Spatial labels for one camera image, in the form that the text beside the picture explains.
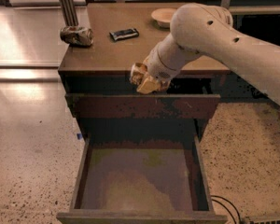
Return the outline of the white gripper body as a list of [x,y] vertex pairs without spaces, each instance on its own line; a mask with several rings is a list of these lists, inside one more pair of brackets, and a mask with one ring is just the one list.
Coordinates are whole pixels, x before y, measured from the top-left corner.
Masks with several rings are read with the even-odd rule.
[[148,60],[147,72],[152,77],[160,81],[170,81],[177,75],[176,70],[170,69],[163,64],[159,56],[159,53],[156,49],[153,49],[148,54],[148,57],[149,60]]

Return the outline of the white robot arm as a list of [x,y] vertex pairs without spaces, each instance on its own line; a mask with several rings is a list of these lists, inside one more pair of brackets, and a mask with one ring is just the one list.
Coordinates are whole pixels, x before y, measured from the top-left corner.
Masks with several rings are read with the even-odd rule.
[[206,55],[266,94],[280,105],[280,46],[244,35],[232,28],[224,7],[186,4],[176,10],[170,34],[144,60],[146,72],[137,91],[162,91],[181,69]]

